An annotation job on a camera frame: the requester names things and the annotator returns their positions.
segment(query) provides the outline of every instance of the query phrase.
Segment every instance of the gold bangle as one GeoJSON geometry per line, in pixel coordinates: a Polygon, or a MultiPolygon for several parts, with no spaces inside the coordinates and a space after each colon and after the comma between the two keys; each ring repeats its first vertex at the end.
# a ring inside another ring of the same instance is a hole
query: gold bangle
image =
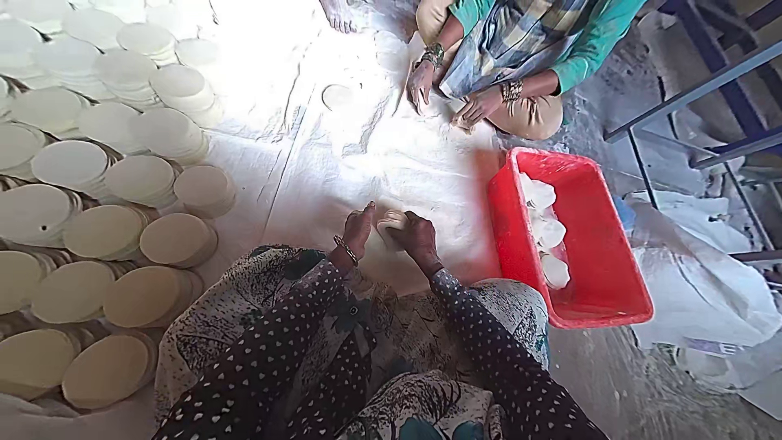
{"type": "Polygon", "coordinates": [[[353,253],[353,251],[350,250],[350,248],[345,244],[345,240],[341,236],[334,236],[334,243],[337,243],[337,246],[341,247],[342,249],[347,252],[347,256],[350,257],[350,259],[353,261],[354,266],[358,266],[358,258],[356,258],[356,255],[353,253]]]}

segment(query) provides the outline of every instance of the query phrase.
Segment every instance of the red basket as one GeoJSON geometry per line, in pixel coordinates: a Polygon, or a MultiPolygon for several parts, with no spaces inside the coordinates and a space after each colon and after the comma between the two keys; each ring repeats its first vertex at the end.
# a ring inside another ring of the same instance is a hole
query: red basket
{"type": "Polygon", "coordinates": [[[551,325],[575,329],[651,319],[649,293],[593,160],[514,148],[489,182],[489,204],[503,276],[528,284],[543,295],[551,325]],[[549,291],[546,286],[529,231],[521,172],[556,191],[554,212],[568,229],[564,243],[571,279],[564,289],[549,291]]]}

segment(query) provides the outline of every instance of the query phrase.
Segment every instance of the knee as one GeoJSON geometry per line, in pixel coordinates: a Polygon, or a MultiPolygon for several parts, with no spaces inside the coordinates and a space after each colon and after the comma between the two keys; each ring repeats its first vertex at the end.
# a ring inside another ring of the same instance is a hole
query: knee
{"type": "Polygon", "coordinates": [[[415,11],[415,23],[421,39],[427,45],[432,44],[445,26],[448,19],[448,6],[454,0],[421,0],[415,11]]]}

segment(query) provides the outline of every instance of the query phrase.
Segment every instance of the green sleeve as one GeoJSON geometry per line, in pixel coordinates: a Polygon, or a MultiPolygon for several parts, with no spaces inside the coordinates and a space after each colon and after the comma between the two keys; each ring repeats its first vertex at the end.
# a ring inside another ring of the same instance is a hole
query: green sleeve
{"type": "Polygon", "coordinates": [[[454,0],[448,9],[459,20],[465,29],[465,36],[467,36],[478,20],[489,15],[492,6],[494,6],[494,0],[454,0]]]}
{"type": "Polygon", "coordinates": [[[599,0],[569,53],[551,69],[559,76],[559,93],[592,75],[603,63],[646,0],[599,0]]]}

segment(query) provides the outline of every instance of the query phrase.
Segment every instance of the bracelet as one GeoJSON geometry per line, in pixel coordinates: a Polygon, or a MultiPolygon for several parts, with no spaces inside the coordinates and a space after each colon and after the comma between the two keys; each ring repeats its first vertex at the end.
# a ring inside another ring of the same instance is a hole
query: bracelet
{"type": "Polygon", "coordinates": [[[413,68],[418,69],[418,66],[421,65],[421,62],[429,61],[436,69],[437,67],[440,67],[441,64],[443,64],[444,56],[445,56],[445,49],[443,49],[443,45],[441,45],[440,43],[431,44],[429,46],[426,46],[424,55],[421,56],[421,60],[418,61],[415,64],[415,66],[413,66],[413,68]]]}
{"type": "Polygon", "coordinates": [[[345,252],[347,252],[347,256],[353,260],[354,266],[358,266],[358,258],[356,258],[356,255],[353,253],[353,251],[351,251],[350,248],[345,244],[345,240],[343,240],[341,236],[334,236],[334,243],[337,243],[337,246],[341,247],[345,250],[345,252]]]}
{"type": "Polygon", "coordinates": [[[502,102],[511,103],[522,97],[522,90],[524,89],[524,80],[508,81],[500,84],[500,91],[502,92],[502,102]]]}

